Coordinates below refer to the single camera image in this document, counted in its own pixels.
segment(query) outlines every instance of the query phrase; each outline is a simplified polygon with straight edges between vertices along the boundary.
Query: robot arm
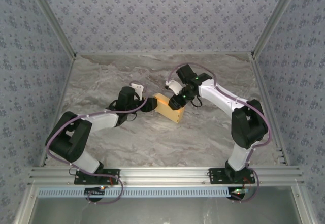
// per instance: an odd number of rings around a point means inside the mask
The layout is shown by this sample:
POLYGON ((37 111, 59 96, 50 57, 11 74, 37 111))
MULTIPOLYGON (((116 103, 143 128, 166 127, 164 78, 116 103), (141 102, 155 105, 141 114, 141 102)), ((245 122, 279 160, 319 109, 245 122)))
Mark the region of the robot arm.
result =
MULTIPOLYGON (((89 134, 102 129, 117 127, 124 123, 127 120, 128 114, 108 113, 109 110, 129 111, 139 107, 144 103, 142 92, 143 86, 135 83, 132 83, 130 87, 123 87, 118 99, 113 101, 104 110, 104 112, 107 112, 106 114, 76 120, 55 137, 49 149, 80 169, 90 173, 100 173, 103 169, 103 164, 85 150, 89 134)), ((148 98, 141 111, 149 112, 154 110, 156 106, 157 100, 155 98, 148 98)), ((46 145, 59 128, 76 117, 77 115, 73 112, 65 112, 47 138, 46 145)))
POLYGON ((216 89, 211 76, 205 73, 197 75, 189 65, 182 66, 176 73, 186 86, 182 87, 174 80, 166 82, 166 88, 171 89, 175 94, 169 101, 169 106, 173 110, 184 107, 195 97, 202 97, 214 103, 231 118, 231 133, 235 145, 232 155, 225 164, 225 168, 229 179, 236 181, 236 179, 241 178, 240 172, 246 166, 252 147, 259 143, 268 132, 268 128, 256 112, 237 101, 229 99, 224 93, 263 112, 260 102, 257 100, 247 101, 217 84, 218 89, 222 91, 221 93, 216 89))

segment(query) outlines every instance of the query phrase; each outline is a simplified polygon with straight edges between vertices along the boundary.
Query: yellow block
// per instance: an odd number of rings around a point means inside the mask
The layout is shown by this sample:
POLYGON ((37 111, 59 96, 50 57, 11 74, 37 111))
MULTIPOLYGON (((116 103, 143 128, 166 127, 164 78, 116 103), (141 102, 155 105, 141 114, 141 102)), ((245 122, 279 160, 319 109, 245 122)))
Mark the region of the yellow block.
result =
POLYGON ((184 107, 173 111, 172 108, 169 107, 168 102, 169 98, 164 96, 161 93, 156 93, 154 97, 157 99, 157 107, 155 109, 156 112, 160 113, 161 115, 167 117, 168 119, 172 120, 175 123, 179 123, 183 117, 184 107))

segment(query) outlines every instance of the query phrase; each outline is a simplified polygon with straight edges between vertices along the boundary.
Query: metal frame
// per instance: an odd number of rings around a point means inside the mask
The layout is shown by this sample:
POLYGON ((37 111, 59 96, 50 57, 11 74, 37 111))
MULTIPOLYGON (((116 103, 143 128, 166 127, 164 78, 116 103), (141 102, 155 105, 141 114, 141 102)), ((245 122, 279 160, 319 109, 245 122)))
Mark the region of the metal frame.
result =
MULTIPOLYGON (((59 115, 60 115, 60 113, 62 111, 64 97, 66 96, 67 87, 68 87, 68 83, 70 81, 71 72, 72 72, 72 68, 73 68, 75 60, 76 60, 75 57, 73 57, 72 60, 71 60, 71 64, 69 66, 68 74, 67 74, 66 80, 65 80, 64 85, 63 85, 62 94, 60 96, 59 103, 58 103, 58 105, 56 107, 56 110, 55 110, 54 119, 52 121, 51 129, 54 128, 54 126, 56 125, 56 123, 59 120, 59 115)), ((39 166, 41 166, 41 167, 44 166, 46 158, 47 158, 47 153, 46 153, 46 150, 44 148, 42 156, 41 156, 41 160, 40 160, 40 163, 39 163, 39 166)))
POLYGON ((75 56, 75 52, 73 51, 73 48, 67 39, 65 33, 63 32, 59 22, 57 21, 52 9, 50 8, 47 0, 35 0, 37 4, 40 6, 42 12, 44 13, 47 21, 53 28, 54 33, 56 34, 57 38, 60 40, 62 47, 68 54, 70 58, 75 56))
MULTIPOLYGON (((121 188, 107 188, 90 197, 116 198, 121 188)), ((84 198, 84 187, 42 187, 38 198, 84 198)), ((195 198, 195 197, 230 197, 227 187, 126 187, 122 198, 195 198)))
POLYGON ((78 52, 78 56, 88 56, 88 55, 242 55, 246 54, 247 50, 244 51, 148 51, 148 52, 141 52, 141 51, 132 51, 132 52, 78 52))
MULTIPOLYGON (((310 215, 310 203, 304 188, 304 178, 299 166, 252 166, 260 180, 260 187, 291 186, 295 201, 303 224, 312 224, 315 217, 310 215)), ((34 167, 28 180, 28 188, 22 200, 14 224, 28 223, 35 200, 39 191, 80 190, 80 185, 74 185, 74 176, 68 173, 70 167, 34 167)), ((241 186, 240 184, 211 185, 207 175, 210 167, 134 167, 120 168, 120 179, 125 187, 158 188, 176 187, 178 189, 220 189, 221 187, 241 186)))
POLYGON ((253 56, 254 58, 258 58, 258 56, 261 54, 263 48, 265 47, 266 43, 268 42, 273 30, 277 26, 278 22, 280 21, 280 18, 282 17, 282 14, 286 10, 287 6, 291 0, 279 0, 276 4, 275 8, 273 9, 273 12, 271 14, 271 17, 269 18, 268 22, 266 23, 254 49, 253 49, 253 56))
POLYGON ((266 88, 261 69, 259 68, 258 62, 251 57, 250 58, 253 72, 256 78, 257 86, 259 89, 259 92, 262 97, 262 103, 263 103, 263 108, 264 108, 264 113, 266 115, 266 118, 269 120, 269 123, 271 124, 271 128, 273 130, 273 140, 276 143, 276 145, 280 148, 282 152, 282 158, 283 159, 278 159, 280 162, 283 162, 286 165, 290 165, 290 160, 289 160, 289 155, 286 151, 285 145, 284 145, 284 140, 282 137, 282 133, 280 131, 279 124, 276 120, 276 116, 273 110, 273 106, 271 103, 271 99, 269 97, 268 90, 266 88))

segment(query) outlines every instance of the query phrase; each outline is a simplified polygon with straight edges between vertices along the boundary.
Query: gray marble floor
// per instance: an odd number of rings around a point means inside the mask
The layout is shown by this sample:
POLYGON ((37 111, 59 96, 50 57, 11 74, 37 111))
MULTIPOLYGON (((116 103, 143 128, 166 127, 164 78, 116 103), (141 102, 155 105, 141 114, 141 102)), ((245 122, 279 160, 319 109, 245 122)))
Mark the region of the gray marble floor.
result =
MULTIPOLYGON (((247 55, 88 55, 78 56, 74 63, 62 112, 101 111, 131 80, 146 84, 148 95, 160 92, 170 97, 165 80, 181 62, 205 65, 229 91, 261 100, 247 55)), ((230 118, 209 101, 203 104, 200 108, 186 105, 179 124, 156 112, 139 112, 135 121, 92 134, 86 148, 105 166, 223 166, 234 145, 230 118)), ((276 157, 271 142, 258 148, 251 162, 274 165, 276 157)), ((48 159, 47 166, 53 165, 59 164, 48 159)))

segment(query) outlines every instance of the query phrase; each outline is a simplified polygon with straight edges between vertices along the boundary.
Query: floral wallpaper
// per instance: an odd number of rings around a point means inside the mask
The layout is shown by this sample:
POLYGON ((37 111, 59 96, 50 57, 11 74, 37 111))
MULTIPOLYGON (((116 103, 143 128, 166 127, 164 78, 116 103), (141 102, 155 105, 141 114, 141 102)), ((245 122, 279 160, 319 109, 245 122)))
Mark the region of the floral wallpaper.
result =
POLYGON ((251 51, 278 0, 47 0, 76 52, 251 51))
POLYGON ((325 223, 325 0, 292 0, 258 58, 292 164, 325 223))
POLYGON ((34 0, 0 0, 0 223, 40 161, 70 58, 34 0))

